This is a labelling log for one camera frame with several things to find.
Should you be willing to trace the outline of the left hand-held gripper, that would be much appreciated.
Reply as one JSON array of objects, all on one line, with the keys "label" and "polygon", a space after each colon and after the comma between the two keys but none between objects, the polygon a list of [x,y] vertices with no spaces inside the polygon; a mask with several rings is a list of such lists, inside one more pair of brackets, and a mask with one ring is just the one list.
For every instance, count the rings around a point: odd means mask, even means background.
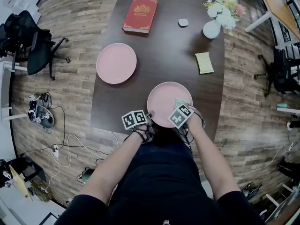
[{"label": "left hand-held gripper", "polygon": [[153,117],[155,112],[149,111],[147,114],[143,110],[131,111],[121,117],[124,128],[141,135],[143,143],[151,142],[155,132],[153,130]]}]

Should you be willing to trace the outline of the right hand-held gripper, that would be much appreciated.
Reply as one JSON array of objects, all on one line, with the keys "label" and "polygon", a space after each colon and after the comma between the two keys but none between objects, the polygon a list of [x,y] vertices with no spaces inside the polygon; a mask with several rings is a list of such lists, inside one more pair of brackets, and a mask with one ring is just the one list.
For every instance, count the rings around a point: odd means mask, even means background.
[{"label": "right hand-held gripper", "polygon": [[184,124],[187,123],[188,119],[193,115],[196,114],[202,120],[202,127],[205,128],[206,123],[202,116],[202,114],[195,109],[189,103],[184,103],[175,108],[175,110],[171,113],[168,117],[168,120],[177,128],[184,127]]}]

